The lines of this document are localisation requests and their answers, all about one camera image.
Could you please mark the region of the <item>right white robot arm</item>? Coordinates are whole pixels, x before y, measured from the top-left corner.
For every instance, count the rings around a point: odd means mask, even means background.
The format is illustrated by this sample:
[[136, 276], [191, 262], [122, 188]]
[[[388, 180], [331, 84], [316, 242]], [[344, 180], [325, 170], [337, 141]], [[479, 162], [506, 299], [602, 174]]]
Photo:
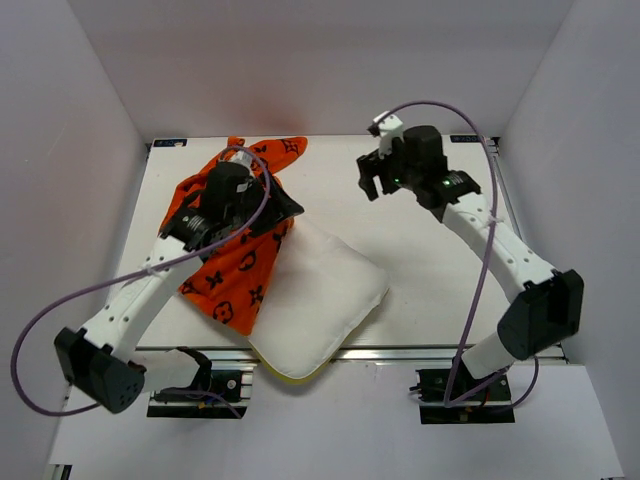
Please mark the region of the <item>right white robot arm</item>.
[[495, 332], [465, 351], [463, 366], [451, 374], [459, 396], [477, 397], [491, 374], [578, 332], [582, 277], [575, 270], [556, 269], [497, 219], [480, 185], [468, 173], [449, 168], [435, 127], [406, 128], [392, 116], [370, 132], [379, 145], [357, 160], [359, 186], [368, 199], [400, 189], [412, 192], [483, 261], [509, 302]]

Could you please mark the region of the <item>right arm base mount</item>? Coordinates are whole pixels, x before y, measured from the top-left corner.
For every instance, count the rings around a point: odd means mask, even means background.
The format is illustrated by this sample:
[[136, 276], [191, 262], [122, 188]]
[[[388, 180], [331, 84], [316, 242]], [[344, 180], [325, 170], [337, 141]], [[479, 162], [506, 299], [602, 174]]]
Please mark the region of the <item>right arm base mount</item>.
[[408, 389], [417, 401], [423, 425], [490, 425], [513, 424], [514, 408], [508, 379], [505, 374], [491, 384], [478, 389], [483, 380], [471, 377], [459, 368], [450, 393], [449, 402], [464, 399], [455, 405], [445, 405], [445, 393], [450, 370], [420, 369], [416, 384]]

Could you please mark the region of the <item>cream contoured pillow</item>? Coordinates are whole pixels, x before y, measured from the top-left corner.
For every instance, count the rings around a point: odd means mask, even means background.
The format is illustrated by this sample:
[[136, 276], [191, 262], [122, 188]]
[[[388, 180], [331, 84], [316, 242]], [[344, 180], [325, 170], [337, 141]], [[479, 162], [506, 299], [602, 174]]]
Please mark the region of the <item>cream contoured pillow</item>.
[[295, 222], [248, 342], [277, 378], [303, 383], [323, 368], [389, 290], [388, 273], [338, 236]]

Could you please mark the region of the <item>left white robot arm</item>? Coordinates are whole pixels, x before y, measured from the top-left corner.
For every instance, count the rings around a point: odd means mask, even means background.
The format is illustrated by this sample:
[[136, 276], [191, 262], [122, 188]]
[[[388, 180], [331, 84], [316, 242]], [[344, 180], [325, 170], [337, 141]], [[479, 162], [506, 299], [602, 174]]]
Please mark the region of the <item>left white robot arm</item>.
[[113, 414], [138, 396], [169, 389], [191, 399], [211, 387], [211, 361], [189, 347], [151, 356], [137, 345], [179, 288], [237, 237], [259, 238], [304, 211], [269, 173], [221, 162], [205, 184], [179, 200], [160, 228], [144, 268], [126, 280], [79, 329], [54, 340], [65, 379]]

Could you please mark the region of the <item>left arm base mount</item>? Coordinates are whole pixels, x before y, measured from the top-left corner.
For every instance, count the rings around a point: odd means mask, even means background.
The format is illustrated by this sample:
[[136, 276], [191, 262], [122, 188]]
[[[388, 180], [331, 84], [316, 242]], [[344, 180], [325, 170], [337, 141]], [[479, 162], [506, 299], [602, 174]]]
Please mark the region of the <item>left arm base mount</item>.
[[253, 385], [255, 362], [211, 357], [179, 347], [198, 370], [188, 386], [167, 386], [150, 394], [148, 418], [231, 419], [244, 417]]

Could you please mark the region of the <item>orange patterned pillowcase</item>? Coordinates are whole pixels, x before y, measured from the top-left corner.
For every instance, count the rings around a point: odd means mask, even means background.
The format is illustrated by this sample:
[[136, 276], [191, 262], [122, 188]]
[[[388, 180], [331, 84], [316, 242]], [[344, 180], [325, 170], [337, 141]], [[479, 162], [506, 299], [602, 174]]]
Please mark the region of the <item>orange patterned pillowcase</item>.
[[[245, 229], [266, 204], [271, 180], [281, 187], [275, 173], [296, 161], [307, 144], [304, 137], [263, 140], [252, 146], [246, 146], [240, 137], [229, 138], [226, 150], [176, 186], [161, 223], [161, 236], [173, 236], [187, 251], [201, 254], [199, 270], [182, 283], [180, 293], [205, 315], [241, 335], [253, 329], [278, 252], [295, 217], [257, 238], [244, 235]], [[253, 157], [254, 175], [227, 162], [234, 150]], [[250, 180], [259, 180], [266, 193], [255, 216], [238, 226], [232, 204]]]

